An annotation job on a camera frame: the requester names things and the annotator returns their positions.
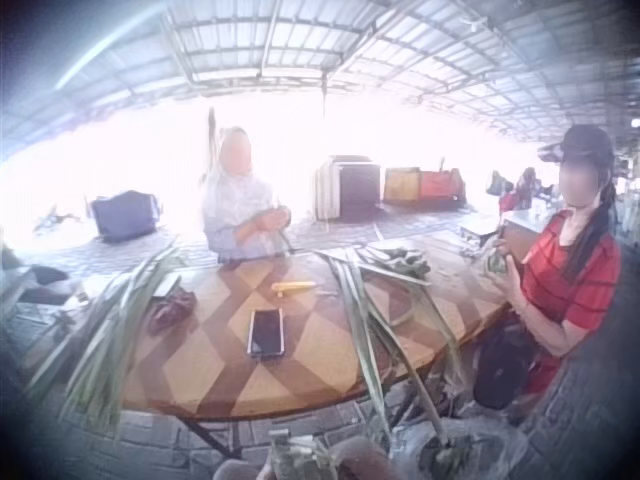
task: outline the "braided hair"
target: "braided hair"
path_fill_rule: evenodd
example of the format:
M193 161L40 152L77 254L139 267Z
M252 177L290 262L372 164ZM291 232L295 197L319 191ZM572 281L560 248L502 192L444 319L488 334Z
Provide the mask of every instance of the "braided hair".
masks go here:
M608 135L594 125L574 125L562 142L565 155L592 163L598 170L600 205L570 247L564 277L574 282L591 258L602 237L617 224L616 188L613 183L614 154Z

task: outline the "smartphone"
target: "smartphone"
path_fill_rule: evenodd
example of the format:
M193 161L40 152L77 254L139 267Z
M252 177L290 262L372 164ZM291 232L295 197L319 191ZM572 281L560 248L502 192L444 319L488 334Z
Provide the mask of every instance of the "smartphone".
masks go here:
M282 310L253 311L247 353L255 357L275 357L284 353Z

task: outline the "black cap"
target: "black cap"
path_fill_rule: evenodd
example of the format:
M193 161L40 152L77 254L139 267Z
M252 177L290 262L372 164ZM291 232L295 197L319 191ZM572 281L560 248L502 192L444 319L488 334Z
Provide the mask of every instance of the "black cap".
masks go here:
M565 156L584 158L599 166L613 166L613 145L609 135L595 125L573 125L560 144Z

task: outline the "brick pavement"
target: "brick pavement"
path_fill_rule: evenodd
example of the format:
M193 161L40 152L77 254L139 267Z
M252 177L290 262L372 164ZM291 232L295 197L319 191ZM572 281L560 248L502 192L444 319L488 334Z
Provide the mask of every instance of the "brick pavement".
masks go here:
M423 231L455 228L451 220L431 217L435 220L415 223ZM363 226L353 229L357 233L348 228L338 230L340 234L332 232L334 242L375 238L369 237L375 235L373 229L370 234L363 234ZM512 472L512 479L600 478L624 447L630 445L639 421L636 339L640 333L637 321L640 278L637 258L628 251L624 258L620 287L607 321L597 335L574 352L546 398L521 426L529 436L530 448ZM131 257L119 261L112 267L124 265ZM102 269L107 266L108 262L99 264L95 273L106 273ZM401 397L402 386L394 387L390 404L397 405ZM49 478L58 478L56 472L61 472L59 478L65 479L210 479L223 461L175 419L126 412L118 429L119 440L114 442L87 432L79 415L55 420L59 402L60 395L53 395L34 414L26 430L32 458ZM369 408L364 399L322 409L313 415L242 422L235 426L208 424L207 428L222 442L242 445L243 457L259 466L268 452L267 433L272 425L286 425L296 434L314 434L333 445L364 431L363 418Z

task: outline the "paving stone floor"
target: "paving stone floor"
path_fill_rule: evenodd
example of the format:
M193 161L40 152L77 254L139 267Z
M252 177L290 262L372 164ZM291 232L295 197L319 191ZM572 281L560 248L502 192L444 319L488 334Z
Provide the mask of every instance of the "paving stone floor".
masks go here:
M455 229L462 218L464 213L408 214L402 220L376 221L376 227L390 238ZM328 232L324 225L310 226L306 234L304 227L298 228L291 235L297 248L377 239L371 223L330 225ZM161 231L115 247L94 242L90 247L33 255L29 260L59 265L76 275L109 273L137 263L140 255L161 247L169 237ZM212 262L209 253L201 251L202 240L183 245L192 264ZM640 422L640 268L634 252L625 250L624 259L620 286L605 324L571 355L546 398L521 426L530 448L511 478L603 478L612 462L632 446ZM400 384L390 392L391 407L401 401L403 388ZM61 395L53 394L43 408L31 412L30 421L20 418L14 427L29 439L25 454L47 478L200 480L210 479L223 461L173 418L125 412L114 441L89 433L79 415L58 420L55 412L60 401ZM259 466L266 458L268 431L273 426L287 426L294 434L314 434L332 445L362 433L369 408L368 401L361 399L310 414L234 425L211 423L206 428L223 443L241 445L243 457Z

